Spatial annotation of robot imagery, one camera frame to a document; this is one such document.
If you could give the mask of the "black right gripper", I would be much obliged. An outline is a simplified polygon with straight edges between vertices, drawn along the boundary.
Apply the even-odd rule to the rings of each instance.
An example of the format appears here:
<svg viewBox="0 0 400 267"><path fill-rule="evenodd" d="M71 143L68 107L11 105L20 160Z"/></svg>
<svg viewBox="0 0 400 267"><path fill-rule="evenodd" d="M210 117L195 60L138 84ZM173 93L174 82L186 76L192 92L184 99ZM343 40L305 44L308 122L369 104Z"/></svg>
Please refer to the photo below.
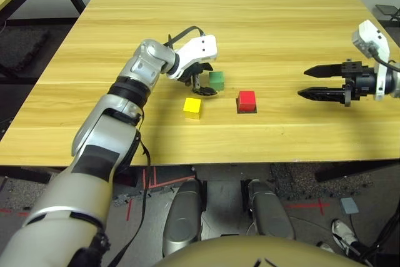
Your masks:
<svg viewBox="0 0 400 267"><path fill-rule="evenodd" d="M351 101L359 101L361 96L376 92L376 74L373 68L361 61L346 61L342 64L323 64L311 67L304 72L314 78L342 76L345 79L341 88L310 87L297 92L312 101L343 103L350 107Z"/></svg>

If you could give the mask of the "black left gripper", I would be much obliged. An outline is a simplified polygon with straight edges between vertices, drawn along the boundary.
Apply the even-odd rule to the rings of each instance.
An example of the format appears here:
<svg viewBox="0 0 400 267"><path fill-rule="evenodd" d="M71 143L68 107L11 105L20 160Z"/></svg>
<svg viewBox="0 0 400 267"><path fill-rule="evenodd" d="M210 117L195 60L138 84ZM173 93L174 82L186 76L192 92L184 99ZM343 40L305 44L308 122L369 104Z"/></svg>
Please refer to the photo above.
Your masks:
<svg viewBox="0 0 400 267"><path fill-rule="evenodd" d="M186 86L192 85L194 94L200 96L217 95L218 92L215 89L200 85L199 75L203 71L213 71L213 67L210 63L194 63L184 70L180 76L180 82L183 82Z"/></svg>

